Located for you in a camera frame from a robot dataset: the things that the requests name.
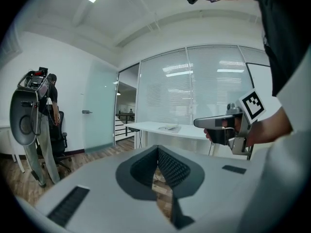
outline window blind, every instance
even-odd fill
[[[190,124],[190,69],[186,50],[141,62],[137,122]]]
[[[193,119],[225,115],[227,104],[253,88],[237,46],[188,48]]]
[[[247,63],[270,66],[269,58],[264,51],[247,47],[240,47],[240,49]]]

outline black hair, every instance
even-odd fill
[[[50,79],[51,82],[57,81],[57,76],[55,74],[50,73],[48,78]]]

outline black t-shirt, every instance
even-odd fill
[[[264,47],[270,60],[276,96],[299,66],[311,41],[308,0],[257,0],[265,31]]]
[[[47,107],[47,101],[48,97],[51,99],[52,102],[57,103],[57,89],[54,84],[50,84],[49,90],[45,94],[45,96],[39,100],[39,112],[41,112],[44,115],[48,115],[48,107]]]

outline whiteboard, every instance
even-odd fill
[[[256,64],[247,64],[251,73],[254,86],[258,92],[266,112],[258,119],[264,120],[272,116],[281,107],[281,103],[276,97],[272,97],[272,75],[270,67]]]

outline frosted glass door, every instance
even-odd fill
[[[104,150],[114,145],[118,75],[101,62],[92,63],[82,111],[85,152]]]

